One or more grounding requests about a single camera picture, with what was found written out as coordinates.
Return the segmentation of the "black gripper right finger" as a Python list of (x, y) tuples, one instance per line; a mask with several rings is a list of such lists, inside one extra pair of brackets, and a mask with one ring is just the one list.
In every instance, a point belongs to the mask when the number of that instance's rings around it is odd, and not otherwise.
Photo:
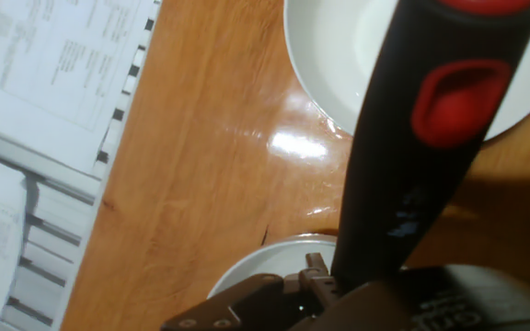
[(340, 299), (340, 290), (335, 279), (329, 275), (320, 253), (305, 255), (306, 268), (298, 273), (303, 291), (309, 292), (318, 303), (335, 303)]

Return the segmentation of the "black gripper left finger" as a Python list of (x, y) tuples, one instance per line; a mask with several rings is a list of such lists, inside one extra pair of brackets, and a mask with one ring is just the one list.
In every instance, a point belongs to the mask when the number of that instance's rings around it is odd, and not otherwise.
[(251, 276), (171, 317), (161, 325), (160, 330), (287, 330), (288, 315), (282, 292), (283, 279), (280, 276)]

